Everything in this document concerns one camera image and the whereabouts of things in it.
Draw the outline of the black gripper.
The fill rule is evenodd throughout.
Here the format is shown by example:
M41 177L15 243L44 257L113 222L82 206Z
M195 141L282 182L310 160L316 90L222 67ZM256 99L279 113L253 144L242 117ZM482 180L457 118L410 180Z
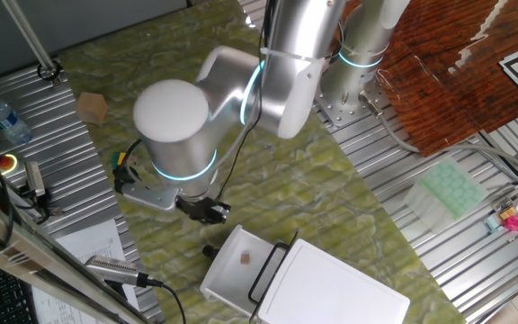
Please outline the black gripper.
M231 206L223 202L216 202L210 198L204 198L197 202L189 202L182 197L175 199L176 208L185 213L191 220L205 225L224 224Z

